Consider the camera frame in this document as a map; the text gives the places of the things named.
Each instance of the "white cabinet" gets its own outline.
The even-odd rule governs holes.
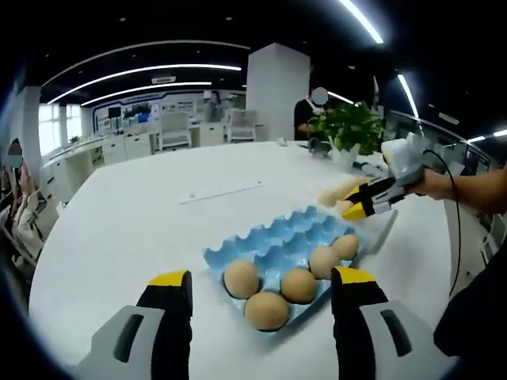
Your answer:
[[[127,151],[125,150],[125,138],[123,136],[107,139],[102,146],[104,155],[104,163],[106,165],[117,164],[118,162],[127,161]]]
[[[223,144],[222,123],[201,123],[199,129],[200,146],[214,146]]]
[[[128,136],[125,138],[125,149],[127,151],[128,160],[151,156],[150,135],[144,133],[141,135]]]
[[[56,162],[51,166],[56,189],[50,185],[52,191],[57,191],[57,199],[67,203],[79,190],[81,185],[93,172],[90,152],[76,154],[67,159]]]

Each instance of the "white flower pot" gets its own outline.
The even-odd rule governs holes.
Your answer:
[[[360,144],[354,145],[350,151],[345,149],[339,150],[334,144],[331,144],[331,146],[333,163],[340,170],[349,171],[359,155]]]

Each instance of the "human arm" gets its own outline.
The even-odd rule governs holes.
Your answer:
[[[311,132],[310,127],[308,126],[307,123],[303,123],[303,124],[298,125],[297,129],[300,132],[306,132],[306,133],[310,133]]]
[[[9,179],[10,179],[10,188],[12,189],[12,192],[13,192],[13,205],[10,208],[10,214],[12,216],[14,216],[17,211],[17,205],[18,205],[19,196],[20,196],[20,190],[17,187],[16,173],[14,172],[14,170],[10,173]]]
[[[460,203],[491,214],[507,212],[507,169],[453,178]],[[431,169],[425,171],[425,179],[410,192],[431,196],[435,200],[456,200],[451,179]]]
[[[27,207],[28,205],[28,200],[26,197],[23,197],[22,198],[22,201],[21,201],[21,205],[19,207],[19,211],[18,211],[18,220],[17,222],[19,223],[19,221],[21,220],[21,216],[23,215],[23,212],[25,211],[25,208]]]

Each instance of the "seated person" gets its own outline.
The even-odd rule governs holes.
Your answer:
[[[6,167],[2,167],[2,188],[0,198],[7,196],[11,191],[9,173],[7,173]]]
[[[44,243],[30,226],[33,214],[39,204],[35,194],[35,185],[22,156],[18,139],[13,140],[8,153],[13,170],[10,182],[13,190],[13,205],[10,208],[13,220],[12,235],[23,243],[30,256],[37,258]]]
[[[324,133],[311,131],[308,121],[324,112],[324,108],[318,107],[309,96],[298,101],[294,107],[294,140],[308,140],[316,137],[321,141],[327,141]]]

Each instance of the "egg tray cup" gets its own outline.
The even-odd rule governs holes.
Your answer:
[[[359,238],[358,255],[368,247],[366,233],[344,220],[321,212],[315,206],[309,206],[304,211],[293,211],[289,218],[275,218],[269,227],[255,226],[245,238],[238,235],[229,237],[217,251],[205,249],[204,259],[213,276],[243,314],[247,300],[232,297],[223,282],[223,273],[232,261],[243,259],[254,263],[260,277],[258,292],[270,291],[283,297],[280,283],[285,274],[294,268],[310,270],[308,261],[312,251],[320,245],[331,245],[335,239],[346,234],[355,234]],[[351,260],[342,260],[336,265],[348,267],[351,263]],[[312,302],[301,305],[284,298],[289,308],[289,317],[284,326],[307,312],[330,289],[330,280],[317,279],[316,282]],[[280,329],[261,333],[271,336],[277,331]]]

